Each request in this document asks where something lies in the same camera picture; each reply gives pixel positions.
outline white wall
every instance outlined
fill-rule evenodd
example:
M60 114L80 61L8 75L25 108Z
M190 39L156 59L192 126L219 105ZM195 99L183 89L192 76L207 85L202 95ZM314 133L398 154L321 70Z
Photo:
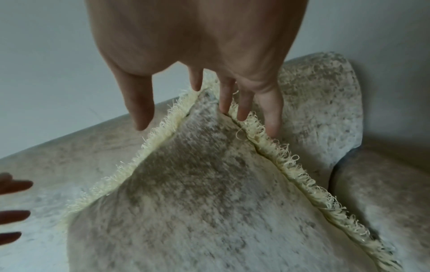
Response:
M430 155L430 1L310 0L288 58L337 51L361 81L367 134L415 164ZM188 76L174 65L155 100ZM0 2L0 157L126 113L81 0Z

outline gray wall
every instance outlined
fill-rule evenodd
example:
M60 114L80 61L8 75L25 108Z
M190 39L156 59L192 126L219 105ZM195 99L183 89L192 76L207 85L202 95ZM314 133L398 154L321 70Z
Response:
M365 103L365 132L428 167L430 1L310 0L289 59L347 56ZM91 40L82 1L0 2L0 157L126 113ZM174 65L155 78L155 100L187 87Z

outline skin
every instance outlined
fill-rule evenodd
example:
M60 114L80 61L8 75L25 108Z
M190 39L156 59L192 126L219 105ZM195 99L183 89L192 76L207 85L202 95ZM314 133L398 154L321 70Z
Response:
M17 181L9 173L0 173L0 195L25 191L33 186L32 181ZM1 211L0 225L23 221L30 216L30 211ZM0 246L15 242L21 232L0 233Z
M86 0L86 6L95 43L136 129L145 129L154 116L152 75L179 61L188 66L196 91L203 69L217 73L222 113L228 113L237 86L237 118L247 118L255 97L267 134L279 132L283 98L277 73L307 0Z

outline human hand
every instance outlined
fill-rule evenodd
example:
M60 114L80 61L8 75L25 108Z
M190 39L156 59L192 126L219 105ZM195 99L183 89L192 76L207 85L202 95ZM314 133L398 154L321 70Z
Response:
M32 181L16 181L10 174L0 173L0 195L25 191L31 186ZM30 211L3 211L0 212L0 225L23 221L29 216ZM0 246L15 242L21 234L21 232L0 233Z
M154 116L152 75L179 61L194 90L203 69L217 73L219 108L228 113L235 84L237 118L254 96L266 132L281 127L278 71L297 35L307 0L86 0L96 45L112 70L136 129Z

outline finger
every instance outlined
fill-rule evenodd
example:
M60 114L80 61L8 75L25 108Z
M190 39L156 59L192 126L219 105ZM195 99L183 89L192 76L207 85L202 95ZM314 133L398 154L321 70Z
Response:
M144 130L154 118L155 105L152 91L152 75L139 76L127 73L100 51L113 72L124 98L125 107L137 130Z
M234 86L236 80L217 73L219 80L219 110L228 114L233 100Z
M188 66L188 74L191 88L195 91L200 91L203 83L203 69Z
M279 90L278 83L274 82L269 91L256 94L260 108L264 114L266 133L272 138L278 136L282 126L282 109L284 98Z
M0 173L0 183L5 181L12 181L12 175L9 173Z
M237 111L237 119L245 121L248 118L252 109L252 102L254 100L254 93L248 90L243 85L239 84L239 108Z
M12 194L25 191L33 186L32 181L0 181L0 194Z
M15 242L21 235L21 232L0 233L0 246Z
M30 216L30 211L4 211L0 212L0 225L24 221Z

